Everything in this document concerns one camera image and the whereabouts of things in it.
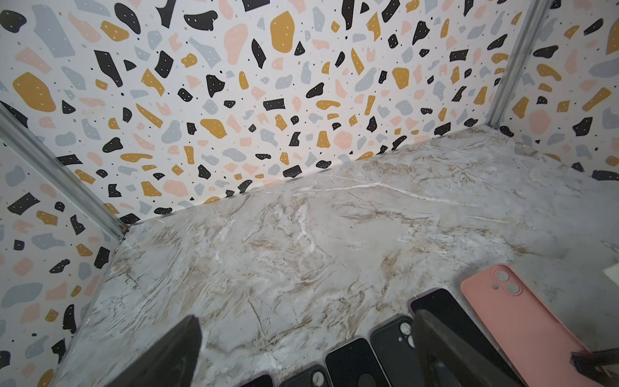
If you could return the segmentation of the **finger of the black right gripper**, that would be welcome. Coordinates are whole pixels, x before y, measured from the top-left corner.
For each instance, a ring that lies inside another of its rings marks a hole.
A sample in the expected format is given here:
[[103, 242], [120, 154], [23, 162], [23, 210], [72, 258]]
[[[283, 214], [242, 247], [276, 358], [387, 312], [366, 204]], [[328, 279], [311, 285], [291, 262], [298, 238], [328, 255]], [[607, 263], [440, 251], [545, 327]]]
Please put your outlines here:
[[618, 348], [595, 352], [573, 352], [570, 363], [579, 374], [600, 385], [618, 386], [618, 374], [606, 369], [608, 366], [618, 365]]

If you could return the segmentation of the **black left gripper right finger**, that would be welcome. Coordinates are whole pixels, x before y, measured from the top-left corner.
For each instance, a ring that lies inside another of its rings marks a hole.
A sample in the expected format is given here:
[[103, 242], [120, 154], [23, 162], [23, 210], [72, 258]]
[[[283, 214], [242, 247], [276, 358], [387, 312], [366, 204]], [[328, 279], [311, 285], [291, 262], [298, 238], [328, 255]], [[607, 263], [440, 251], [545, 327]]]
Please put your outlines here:
[[425, 386], [440, 385], [435, 361], [443, 362], [462, 386], [520, 385], [429, 311], [415, 313], [412, 336]]

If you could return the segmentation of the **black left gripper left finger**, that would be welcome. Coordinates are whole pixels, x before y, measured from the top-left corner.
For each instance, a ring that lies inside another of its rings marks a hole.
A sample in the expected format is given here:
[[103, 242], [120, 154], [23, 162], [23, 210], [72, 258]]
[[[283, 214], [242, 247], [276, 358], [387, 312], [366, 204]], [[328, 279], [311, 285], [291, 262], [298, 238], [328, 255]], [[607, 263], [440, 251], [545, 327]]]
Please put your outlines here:
[[188, 315], [109, 386], [190, 386], [202, 342], [199, 320]]

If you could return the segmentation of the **black phone case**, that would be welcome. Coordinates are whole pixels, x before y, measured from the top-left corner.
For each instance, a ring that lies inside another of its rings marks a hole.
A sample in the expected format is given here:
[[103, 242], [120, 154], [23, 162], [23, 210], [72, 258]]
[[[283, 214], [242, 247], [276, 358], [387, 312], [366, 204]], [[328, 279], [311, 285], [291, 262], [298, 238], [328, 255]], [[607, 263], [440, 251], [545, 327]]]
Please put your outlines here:
[[332, 383], [327, 370], [314, 364], [280, 383], [280, 387], [332, 387]]
[[370, 344], [391, 386], [424, 386], [412, 324], [411, 317], [397, 316], [370, 335]]

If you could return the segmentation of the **pink phone case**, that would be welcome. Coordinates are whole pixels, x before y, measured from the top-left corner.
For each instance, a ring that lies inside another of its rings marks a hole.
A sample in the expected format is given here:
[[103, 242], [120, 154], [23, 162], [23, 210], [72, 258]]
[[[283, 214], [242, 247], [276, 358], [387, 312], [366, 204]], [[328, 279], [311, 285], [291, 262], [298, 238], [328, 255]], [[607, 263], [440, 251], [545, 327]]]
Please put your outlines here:
[[460, 288], [528, 386], [599, 385], [571, 363], [574, 352], [588, 349], [509, 266], [491, 266]]

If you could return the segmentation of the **large black phone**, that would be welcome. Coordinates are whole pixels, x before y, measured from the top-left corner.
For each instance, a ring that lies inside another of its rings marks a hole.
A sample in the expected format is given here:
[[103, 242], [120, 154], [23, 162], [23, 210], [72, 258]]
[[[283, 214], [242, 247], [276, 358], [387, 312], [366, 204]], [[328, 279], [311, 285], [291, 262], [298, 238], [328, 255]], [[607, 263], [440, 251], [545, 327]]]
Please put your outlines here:
[[240, 387], [274, 387], [274, 383], [269, 374], [262, 374], [249, 380]]

